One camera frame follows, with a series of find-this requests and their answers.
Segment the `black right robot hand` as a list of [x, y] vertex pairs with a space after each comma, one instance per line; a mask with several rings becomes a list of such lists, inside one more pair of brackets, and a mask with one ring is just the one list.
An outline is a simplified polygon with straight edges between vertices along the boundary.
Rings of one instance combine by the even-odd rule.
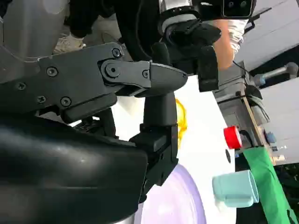
[[0, 221], [132, 221], [178, 164], [175, 90], [162, 42], [126, 61], [116, 43], [39, 58], [0, 85]]

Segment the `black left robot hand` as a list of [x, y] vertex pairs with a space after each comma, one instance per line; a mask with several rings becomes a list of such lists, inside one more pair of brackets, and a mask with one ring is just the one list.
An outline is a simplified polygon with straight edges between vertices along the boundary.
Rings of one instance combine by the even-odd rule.
[[221, 31], [198, 19], [175, 23], [166, 28], [162, 39], [151, 46], [151, 90], [165, 94], [185, 85], [197, 76], [201, 92], [219, 87], [218, 63], [213, 43]]

